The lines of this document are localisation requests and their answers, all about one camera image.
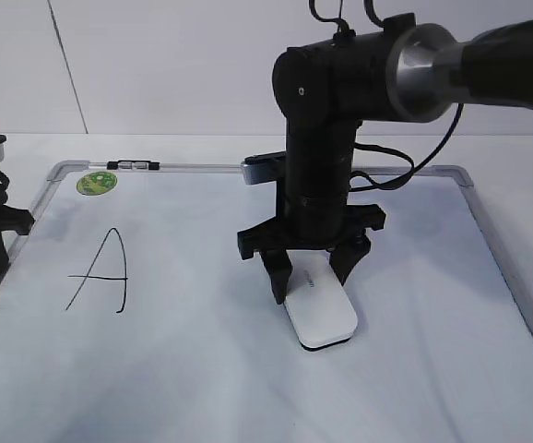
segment round sticker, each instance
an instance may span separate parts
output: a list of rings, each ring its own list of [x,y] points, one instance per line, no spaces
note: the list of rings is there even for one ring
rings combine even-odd
[[[76,183],[76,189],[85,196],[99,196],[109,192],[116,185],[117,176],[115,174],[101,171],[83,176]]]

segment whiteboard frame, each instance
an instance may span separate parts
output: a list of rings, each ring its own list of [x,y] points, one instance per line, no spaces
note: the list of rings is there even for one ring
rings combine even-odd
[[[72,172],[100,171],[106,170],[107,163],[89,162],[80,160],[68,160],[57,163],[47,175],[45,184],[41,192],[33,201],[30,212],[37,221],[47,209],[49,202],[57,191],[60,183]],[[364,170],[370,175],[401,175],[408,171],[408,168],[399,167],[359,167],[354,169]],[[240,174],[240,165],[216,165],[216,164],[172,164],[161,163],[158,171],[148,171],[141,169],[120,169],[116,171],[120,174],[158,174],[158,173],[199,173],[199,174]],[[461,194],[468,203],[469,210],[479,226],[488,248],[502,273],[506,284],[515,300],[518,310],[525,320],[525,323],[533,337],[533,296],[529,292],[526,284],[520,277],[515,262],[507,252],[502,238],[498,234],[492,219],[482,205],[476,193],[473,181],[468,172],[454,165],[436,165],[422,169],[417,173],[420,176],[441,176],[450,177],[458,185]],[[8,248],[10,263],[17,258],[18,253],[25,245],[28,237],[17,236],[12,245]],[[0,274],[0,283],[6,276],[6,270]]]

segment black cable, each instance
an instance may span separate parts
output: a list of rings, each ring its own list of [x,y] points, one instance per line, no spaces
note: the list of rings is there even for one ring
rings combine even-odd
[[[323,18],[315,9],[315,0],[309,0],[309,5],[312,17],[314,17],[316,20],[321,21],[322,23],[336,23],[341,32],[350,32],[349,23],[347,23],[343,18]]]
[[[384,26],[384,22],[379,18],[377,13],[375,12],[375,8],[373,6],[373,0],[363,0],[363,3],[365,5],[365,12],[367,13],[367,17],[369,20],[379,28],[382,28]]]
[[[342,7],[344,6],[344,0],[340,0],[340,5],[338,6],[338,19],[342,20]],[[340,25],[338,25],[337,32],[340,32]]]
[[[371,191],[374,189],[392,191],[405,185],[407,182],[409,182],[409,180],[414,176],[415,173],[419,172],[424,166],[430,163],[432,159],[434,159],[434,157],[436,157],[439,152],[441,152],[441,150],[447,144],[451,136],[453,136],[453,133],[455,132],[457,125],[459,124],[459,120],[461,120],[462,113],[463,113],[463,103],[460,103],[457,105],[457,109],[455,112],[455,116],[453,118],[453,122],[449,126],[449,129],[447,130],[441,142],[429,154],[429,156],[426,159],[424,159],[422,162],[420,162],[417,166],[414,166],[414,161],[412,160],[412,158],[402,151],[394,150],[391,148],[384,148],[382,146],[377,146],[377,145],[362,145],[359,143],[355,143],[356,150],[364,150],[367,152],[378,152],[382,154],[393,155],[395,157],[399,157],[400,159],[406,160],[408,163],[410,163],[410,169],[407,173],[402,174],[399,177],[396,177],[392,180],[388,180],[387,182],[383,182],[383,183],[376,182],[365,171],[353,171],[352,174],[350,175],[350,178],[362,177],[371,184],[369,186],[353,187],[350,189],[350,192]]]

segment whiteboard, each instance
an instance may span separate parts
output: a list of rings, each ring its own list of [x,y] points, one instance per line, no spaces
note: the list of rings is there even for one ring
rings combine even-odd
[[[379,203],[346,291],[359,327],[308,353],[236,232],[274,186],[121,172],[59,185],[0,286],[0,442],[533,442],[533,340],[451,178]],[[116,227],[122,281],[83,274]],[[110,235],[92,275],[121,277]]]

